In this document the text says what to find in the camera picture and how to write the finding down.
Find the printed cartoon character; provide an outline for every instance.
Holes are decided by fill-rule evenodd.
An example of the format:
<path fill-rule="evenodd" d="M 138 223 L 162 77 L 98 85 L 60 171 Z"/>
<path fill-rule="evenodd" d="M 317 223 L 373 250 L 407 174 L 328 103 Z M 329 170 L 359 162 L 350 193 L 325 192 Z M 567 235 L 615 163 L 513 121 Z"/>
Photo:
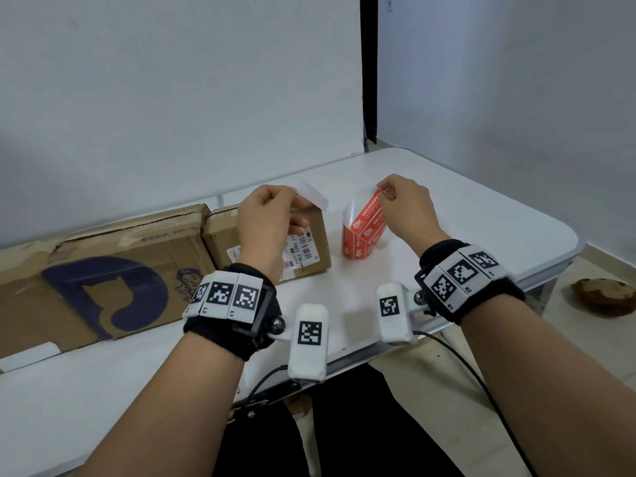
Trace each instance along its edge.
<path fill-rule="evenodd" d="M 175 289 L 183 295 L 183 301 L 189 303 L 195 296 L 196 289 L 202 280 L 201 272 L 195 268 L 183 268 L 177 271 L 176 278 L 181 282 L 181 285 Z"/>

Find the forearm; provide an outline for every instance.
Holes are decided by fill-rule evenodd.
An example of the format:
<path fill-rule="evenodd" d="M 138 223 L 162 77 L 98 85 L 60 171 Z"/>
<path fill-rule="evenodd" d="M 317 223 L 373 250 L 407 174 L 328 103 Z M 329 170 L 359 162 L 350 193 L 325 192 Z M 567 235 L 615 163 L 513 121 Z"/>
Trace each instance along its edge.
<path fill-rule="evenodd" d="M 628 387 L 511 296 L 481 304 L 461 328 L 539 475 L 636 475 Z"/>
<path fill-rule="evenodd" d="M 186 333 L 78 475 L 209 477 L 243 364 Z"/>

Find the person's left hand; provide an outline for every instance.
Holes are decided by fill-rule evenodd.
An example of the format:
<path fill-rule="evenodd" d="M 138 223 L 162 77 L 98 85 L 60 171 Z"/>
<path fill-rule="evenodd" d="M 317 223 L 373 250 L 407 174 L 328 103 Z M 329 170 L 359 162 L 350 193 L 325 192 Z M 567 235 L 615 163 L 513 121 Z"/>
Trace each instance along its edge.
<path fill-rule="evenodd" d="M 300 234 L 309 226 L 293 208 L 311 206 L 288 185 L 261 185 L 238 207 L 237 263 L 249 264 L 267 276 L 273 284 L 281 278 L 282 252 L 288 234 Z"/>

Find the person's right forearm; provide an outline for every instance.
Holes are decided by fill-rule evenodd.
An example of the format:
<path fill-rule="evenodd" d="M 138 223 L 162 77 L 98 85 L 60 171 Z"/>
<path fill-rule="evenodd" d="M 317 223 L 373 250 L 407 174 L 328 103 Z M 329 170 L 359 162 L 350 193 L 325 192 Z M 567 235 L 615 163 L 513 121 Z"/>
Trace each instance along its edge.
<path fill-rule="evenodd" d="M 636 475 L 632 390 L 511 296 L 461 328 L 538 475 Z"/>

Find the person's left forearm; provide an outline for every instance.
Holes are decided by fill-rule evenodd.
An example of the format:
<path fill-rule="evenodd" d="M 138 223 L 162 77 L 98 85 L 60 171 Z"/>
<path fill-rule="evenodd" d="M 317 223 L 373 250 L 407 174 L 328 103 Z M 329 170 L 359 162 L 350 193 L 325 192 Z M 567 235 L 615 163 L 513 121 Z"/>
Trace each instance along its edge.
<path fill-rule="evenodd" d="M 78 477 L 209 477 L 243 365 L 220 346 L 185 334 Z"/>

